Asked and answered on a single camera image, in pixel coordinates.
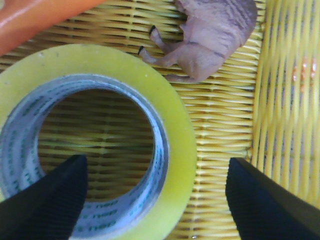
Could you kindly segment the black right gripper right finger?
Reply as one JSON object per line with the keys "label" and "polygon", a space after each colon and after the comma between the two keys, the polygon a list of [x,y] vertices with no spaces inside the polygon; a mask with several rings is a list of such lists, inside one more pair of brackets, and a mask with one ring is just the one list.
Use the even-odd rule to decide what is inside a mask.
{"label": "black right gripper right finger", "polygon": [[230,159],[225,194],[242,240],[320,238],[320,210],[243,158]]}

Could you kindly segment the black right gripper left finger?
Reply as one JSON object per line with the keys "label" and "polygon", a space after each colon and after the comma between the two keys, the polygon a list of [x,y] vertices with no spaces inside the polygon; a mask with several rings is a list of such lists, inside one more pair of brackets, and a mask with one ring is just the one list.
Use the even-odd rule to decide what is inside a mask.
{"label": "black right gripper left finger", "polygon": [[2,240],[67,240],[88,191],[85,155],[73,155],[0,204]]}

